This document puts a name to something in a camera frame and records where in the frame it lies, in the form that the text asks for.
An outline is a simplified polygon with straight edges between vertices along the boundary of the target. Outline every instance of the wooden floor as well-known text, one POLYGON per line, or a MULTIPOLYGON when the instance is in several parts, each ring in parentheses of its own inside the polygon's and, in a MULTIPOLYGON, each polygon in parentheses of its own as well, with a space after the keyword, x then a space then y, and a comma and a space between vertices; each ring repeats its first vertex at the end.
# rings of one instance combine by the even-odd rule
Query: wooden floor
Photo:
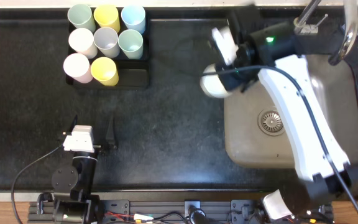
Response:
MULTIPOLYGON (((350 202, 333 202, 335 224, 357 224, 358 216, 350 202)), ((17 211, 23 223, 27 223, 28 202, 17 202, 17 211)), ((0 202, 0 223, 17 223, 10 202, 0 202)))

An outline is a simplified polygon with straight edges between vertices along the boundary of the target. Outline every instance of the cup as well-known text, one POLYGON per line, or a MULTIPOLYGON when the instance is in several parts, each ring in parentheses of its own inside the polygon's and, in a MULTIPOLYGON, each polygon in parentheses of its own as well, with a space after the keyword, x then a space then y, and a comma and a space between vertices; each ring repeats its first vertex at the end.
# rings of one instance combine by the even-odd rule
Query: cup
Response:
POLYGON ((76 28, 85 28, 91 32, 96 30, 92 10, 86 4, 77 4, 71 7, 68 10, 67 18, 76 28))
POLYGON ((128 29, 134 29, 141 34, 146 30, 146 12, 142 6, 126 6, 121 11, 121 19, 128 29))
POLYGON ((94 33, 94 44, 109 58, 119 55, 118 34, 110 27, 103 27, 94 33))
POLYGON ((115 86, 118 83, 116 64, 107 57, 97 58, 91 65, 93 78, 105 86, 115 86))
POLYGON ((125 30, 118 37, 118 45, 129 59, 140 59, 143 55, 143 37, 136 30, 125 30))
POLYGON ((90 62, 85 55, 73 53, 63 63, 65 73, 80 83, 88 83, 92 80, 90 62))
POLYGON ((114 5, 105 4, 97 7, 94 10, 93 17, 100 27, 110 27, 117 33, 119 32, 118 10, 114 5))
POLYGON ((68 44, 76 52, 85 55, 88 59, 94 58, 98 54, 98 49, 93 43, 93 34, 88 29, 75 29, 68 37, 68 44))

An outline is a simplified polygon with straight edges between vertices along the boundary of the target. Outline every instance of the faucet handle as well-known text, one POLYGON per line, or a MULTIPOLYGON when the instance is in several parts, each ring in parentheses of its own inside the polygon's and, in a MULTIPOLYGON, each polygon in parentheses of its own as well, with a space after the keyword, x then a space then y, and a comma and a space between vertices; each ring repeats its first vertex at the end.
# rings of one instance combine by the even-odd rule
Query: faucet handle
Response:
POLYGON ((317 24, 303 24, 298 25, 298 18, 296 18, 293 23, 295 25, 295 33, 298 35, 316 35, 318 33, 318 26, 328 17, 328 14, 325 14, 324 17, 317 24))

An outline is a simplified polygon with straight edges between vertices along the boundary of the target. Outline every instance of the yellow cup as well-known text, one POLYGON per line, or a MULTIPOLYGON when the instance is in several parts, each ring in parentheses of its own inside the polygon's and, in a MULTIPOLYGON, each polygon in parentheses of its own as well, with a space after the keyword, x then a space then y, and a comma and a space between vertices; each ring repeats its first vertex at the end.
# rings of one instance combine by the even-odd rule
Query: yellow cup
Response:
POLYGON ((93 13, 93 17, 100 27, 113 28, 117 33, 120 29, 118 15, 117 8, 111 4, 101 5, 93 13))
POLYGON ((106 86, 115 86, 118 83, 116 64, 107 57, 96 59, 91 65, 91 73, 94 79, 106 86))

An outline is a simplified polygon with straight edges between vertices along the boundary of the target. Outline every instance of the white wall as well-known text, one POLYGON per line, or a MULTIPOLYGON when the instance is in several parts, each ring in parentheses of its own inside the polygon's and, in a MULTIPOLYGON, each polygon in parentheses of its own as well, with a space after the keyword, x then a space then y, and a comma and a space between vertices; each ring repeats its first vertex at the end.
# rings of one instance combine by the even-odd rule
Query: white wall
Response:
MULTIPOLYGON (((85 3, 97 6, 103 3, 126 6, 139 4, 148 7, 178 6, 238 6, 248 0, 0 0, 1 7, 70 7, 85 3)), ((310 0, 255 0, 258 6, 305 6, 310 0)), ((342 5, 342 0, 322 0, 321 6, 342 5)))

